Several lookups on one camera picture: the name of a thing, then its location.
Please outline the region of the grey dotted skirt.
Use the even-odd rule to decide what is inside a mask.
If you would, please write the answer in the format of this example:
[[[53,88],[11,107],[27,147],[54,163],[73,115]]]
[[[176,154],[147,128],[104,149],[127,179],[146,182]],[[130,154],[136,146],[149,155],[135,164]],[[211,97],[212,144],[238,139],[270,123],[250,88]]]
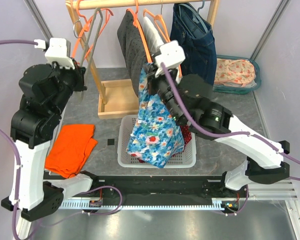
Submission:
[[[140,79],[141,75],[145,73],[144,66],[148,61],[140,31],[133,25],[133,22],[133,14],[126,11],[117,29],[117,38],[128,76],[131,79],[132,89],[134,94],[139,97]]]

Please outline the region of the blue floral skirt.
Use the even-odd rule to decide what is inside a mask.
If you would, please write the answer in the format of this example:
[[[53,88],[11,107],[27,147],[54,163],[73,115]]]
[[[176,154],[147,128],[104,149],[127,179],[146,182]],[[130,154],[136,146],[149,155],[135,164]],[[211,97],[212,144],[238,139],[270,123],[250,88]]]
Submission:
[[[150,95],[147,72],[141,69],[138,82],[139,110],[126,152],[157,168],[164,168],[175,154],[183,152],[185,141],[158,94]]]

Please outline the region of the red polka dot skirt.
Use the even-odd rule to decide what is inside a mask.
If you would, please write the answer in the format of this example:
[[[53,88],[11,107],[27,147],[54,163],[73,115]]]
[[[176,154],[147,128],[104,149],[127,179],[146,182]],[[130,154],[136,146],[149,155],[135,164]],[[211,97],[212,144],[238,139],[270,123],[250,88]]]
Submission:
[[[189,127],[162,127],[158,131],[141,130],[132,141],[130,155],[158,168],[163,168],[176,154],[182,153],[192,140]]]

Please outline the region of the white pleated skirt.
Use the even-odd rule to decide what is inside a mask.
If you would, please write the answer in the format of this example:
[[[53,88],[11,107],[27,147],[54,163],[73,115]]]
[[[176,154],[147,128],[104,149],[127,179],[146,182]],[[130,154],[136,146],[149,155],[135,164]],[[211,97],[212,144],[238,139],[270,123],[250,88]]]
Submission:
[[[158,30],[147,16],[143,18],[142,26],[150,56],[155,63],[160,64],[168,56],[170,44],[164,43]]]

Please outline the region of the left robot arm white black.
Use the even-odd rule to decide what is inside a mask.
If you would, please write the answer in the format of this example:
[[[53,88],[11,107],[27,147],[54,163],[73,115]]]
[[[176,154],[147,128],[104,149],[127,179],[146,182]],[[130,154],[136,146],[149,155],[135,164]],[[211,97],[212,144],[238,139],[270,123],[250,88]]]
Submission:
[[[29,67],[19,80],[22,90],[19,110],[13,115],[10,139],[16,147],[13,187],[1,206],[20,210],[23,219],[34,222],[55,213],[62,202],[78,194],[96,196],[96,176],[83,171],[72,178],[49,182],[44,168],[54,131],[74,92],[86,90],[86,68],[70,68],[52,62]]]

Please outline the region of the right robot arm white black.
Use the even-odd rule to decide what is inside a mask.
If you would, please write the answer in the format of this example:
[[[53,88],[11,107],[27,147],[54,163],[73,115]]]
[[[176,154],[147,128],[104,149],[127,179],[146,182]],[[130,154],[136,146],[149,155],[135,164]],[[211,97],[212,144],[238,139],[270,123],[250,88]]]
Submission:
[[[168,112],[173,126],[190,122],[190,131],[199,137],[228,145],[247,156],[245,162],[234,170],[225,172],[219,191],[225,197],[232,196],[249,183],[271,185],[290,176],[290,166],[284,161],[290,144],[274,142],[258,134],[230,110],[212,102],[208,92],[198,89],[197,102],[185,103],[181,89],[173,77],[176,71],[158,67],[154,63],[145,67],[150,88],[157,91],[159,102]]]

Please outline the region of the dark blue denim skirt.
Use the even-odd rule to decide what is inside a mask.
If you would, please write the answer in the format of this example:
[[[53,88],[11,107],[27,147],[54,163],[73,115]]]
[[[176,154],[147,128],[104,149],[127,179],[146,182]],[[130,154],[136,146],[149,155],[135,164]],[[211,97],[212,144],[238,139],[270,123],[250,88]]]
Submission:
[[[199,75],[212,86],[217,69],[212,26],[201,17],[208,29],[208,32],[204,33],[203,27],[193,21],[192,12],[179,4],[173,5],[170,39],[178,41],[183,48],[185,60],[181,63],[181,72],[184,76]]]

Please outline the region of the grey-blue hanger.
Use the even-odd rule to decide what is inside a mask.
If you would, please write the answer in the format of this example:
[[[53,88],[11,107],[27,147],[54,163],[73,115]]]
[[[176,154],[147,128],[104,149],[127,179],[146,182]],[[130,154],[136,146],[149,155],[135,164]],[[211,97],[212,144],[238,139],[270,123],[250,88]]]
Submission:
[[[189,3],[180,3],[179,6],[185,7],[188,10],[190,10],[192,12],[192,21],[197,24],[200,24],[204,29],[204,33],[208,32],[208,28],[200,15],[200,10],[203,9],[205,6],[204,0],[202,1],[202,5],[198,7],[197,10],[195,10]]]

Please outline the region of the wooden clothes rack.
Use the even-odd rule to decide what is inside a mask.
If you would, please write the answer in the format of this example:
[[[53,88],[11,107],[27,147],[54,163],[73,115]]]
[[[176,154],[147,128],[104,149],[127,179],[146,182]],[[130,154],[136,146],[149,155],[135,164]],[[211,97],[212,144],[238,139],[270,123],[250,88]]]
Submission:
[[[133,91],[130,79],[104,80],[101,81],[97,67],[93,60],[93,53],[88,52],[89,40],[85,35],[86,26],[92,26],[91,21],[86,20],[82,25],[80,10],[105,9],[126,7],[133,17],[138,16],[139,6],[180,4],[185,0],[67,0],[65,2],[69,16],[73,23],[74,32],[78,34],[78,43],[83,49],[83,54],[88,58],[88,68],[92,73],[95,85],[98,89],[98,117],[101,120],[119,119],[127,115],[138,113],[138,99]]]

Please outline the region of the teal bin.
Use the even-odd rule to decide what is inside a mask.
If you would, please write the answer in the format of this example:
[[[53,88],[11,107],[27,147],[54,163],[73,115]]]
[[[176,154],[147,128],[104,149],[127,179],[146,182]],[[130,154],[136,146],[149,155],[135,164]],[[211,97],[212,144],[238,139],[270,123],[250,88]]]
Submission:
[[[213,90],[245,95],[261,86],[260,67],[252,59],[218,55]]]

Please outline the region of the orange cloth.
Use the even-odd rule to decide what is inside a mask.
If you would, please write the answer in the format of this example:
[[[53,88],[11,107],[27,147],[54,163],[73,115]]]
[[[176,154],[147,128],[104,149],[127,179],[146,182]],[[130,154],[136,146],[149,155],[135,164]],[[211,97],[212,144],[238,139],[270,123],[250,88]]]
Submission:
[[[98,141],[93,124],[64,125],[45,160],[45,169],[69,179],[80,173]]]

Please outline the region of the floral pink cloth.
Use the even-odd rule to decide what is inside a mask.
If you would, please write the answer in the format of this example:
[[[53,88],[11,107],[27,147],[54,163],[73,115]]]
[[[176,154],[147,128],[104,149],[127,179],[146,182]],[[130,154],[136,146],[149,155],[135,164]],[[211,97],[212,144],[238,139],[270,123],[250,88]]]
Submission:
[[[235,88],[253,88],[256,70],[254,65],[245,59],[217,58],[214,84]]]

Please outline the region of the small black square marker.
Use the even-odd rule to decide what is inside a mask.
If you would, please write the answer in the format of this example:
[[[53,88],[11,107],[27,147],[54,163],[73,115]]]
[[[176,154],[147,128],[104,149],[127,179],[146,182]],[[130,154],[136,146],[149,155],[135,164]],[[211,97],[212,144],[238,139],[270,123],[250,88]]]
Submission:
[[[115,139],[114,138],[109,138],[107,140],[107,145],[108,146],[114,146],[115,145]]]

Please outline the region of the white plastic basket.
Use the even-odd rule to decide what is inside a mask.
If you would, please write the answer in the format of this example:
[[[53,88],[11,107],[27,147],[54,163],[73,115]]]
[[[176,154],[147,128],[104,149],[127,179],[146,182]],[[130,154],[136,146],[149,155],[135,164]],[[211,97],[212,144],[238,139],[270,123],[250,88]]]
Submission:
[[[121,120],[118,135],[117,162],[124,168],[155,169],[155,166],[148,163],[141,163],[137,158],[132,157],[126,152],[130,135],[136,123],[136,119],[137,115],[127,115],[124,116]],[[196,140],[193,133],[191,134],[191,137],[192,139],[185,146],[184,151],[172,156],[165,165],[165,169],[191,168],[195,165],[197,154]]]

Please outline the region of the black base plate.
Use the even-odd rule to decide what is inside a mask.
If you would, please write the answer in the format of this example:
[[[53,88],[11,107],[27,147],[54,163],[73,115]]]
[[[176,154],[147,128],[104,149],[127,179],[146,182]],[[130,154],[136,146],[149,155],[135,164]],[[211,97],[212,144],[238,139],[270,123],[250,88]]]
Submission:
[[[108,175],[97,176],[94,187],[110,186],[117,188],[122,194],[186,194],[202,195],[204,198],[246,198],[248,186],[238,190],[225,187],[223,176],[202,175]]]

